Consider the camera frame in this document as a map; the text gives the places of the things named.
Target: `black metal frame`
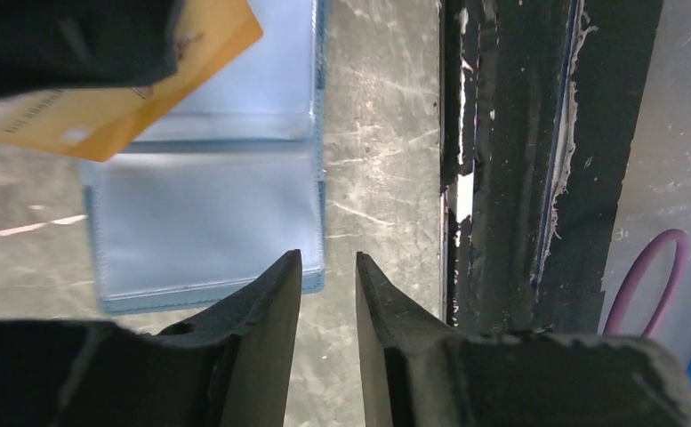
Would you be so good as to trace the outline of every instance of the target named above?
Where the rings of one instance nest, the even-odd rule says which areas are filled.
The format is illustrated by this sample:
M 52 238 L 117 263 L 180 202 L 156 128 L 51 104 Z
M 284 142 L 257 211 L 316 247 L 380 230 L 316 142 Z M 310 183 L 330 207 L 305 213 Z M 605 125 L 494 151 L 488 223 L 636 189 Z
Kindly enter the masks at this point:
M 463 335 L 365 254 L 356 311 L 367 427 L 691 425 L 691 382 L 658 344 L 596 335 Z
M 445 0 L 448 324 L 597 331 L 662 3 Z M 458 185 L 469 174 L 472 194 Z M 458 218 L 471 197 L 472 220 Z
M 0 426 L 282 425 L 301 254 L 167 327 L 0 321 Z
M 356 311 L 366 425 L 691 425 L 691 382 L 640 338 L 465 335 L 397 290 L 365 254 Z M 301 254 L 167 327 L 0 321 L 2 426 L 283 424 Z

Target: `black cloth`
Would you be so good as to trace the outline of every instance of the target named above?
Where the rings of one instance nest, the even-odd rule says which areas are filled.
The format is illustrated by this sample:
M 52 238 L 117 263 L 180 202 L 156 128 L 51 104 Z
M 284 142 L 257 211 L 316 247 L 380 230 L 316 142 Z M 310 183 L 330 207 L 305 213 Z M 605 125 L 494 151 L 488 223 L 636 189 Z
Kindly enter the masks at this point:
M 151 85 L 177 71 L 183 0 L 0 0 L 0 98 Z

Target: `purple cable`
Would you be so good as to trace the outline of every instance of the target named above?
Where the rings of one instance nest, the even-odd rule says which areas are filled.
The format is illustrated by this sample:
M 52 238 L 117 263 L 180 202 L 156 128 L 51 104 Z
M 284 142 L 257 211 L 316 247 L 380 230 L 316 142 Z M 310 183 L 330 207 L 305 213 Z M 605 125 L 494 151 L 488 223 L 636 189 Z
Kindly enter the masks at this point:
M 688 262 L 688 247 L 690 244 L 688 234 L 683 230 L 666 230 L 649 242 L 647 247 L 641 251 L 639 257 L 631 265 L 631 269 L 628 270 L 628 274 L 625 276 L 623 284 L 620 285 L 620 289 L 617 290 L 615 302 L 612 304 L 609 314 L 607 314 L 607 322 L 605 323 L 603 334 L 618 334 L 620 332 L 623 317 L 625 317 L 625 313 L 628 311 L 628 305 L 631 303 L 633 294 L 636 293 L 644 273 L 647 272 L 662 248 L 673 240 L 677 245 L 675 247 L 675 261 L 672 263 L 670 278 L 667 279 L 662 299 L 659 300 L 659 304 L 657 304 L 656 310 L 641 336 L 652 336 L 654 334 L 656 326 L 667 312 L 667 308 L 672 301 L 680 278 L 683 277 L 683 271 L 686 269 Z

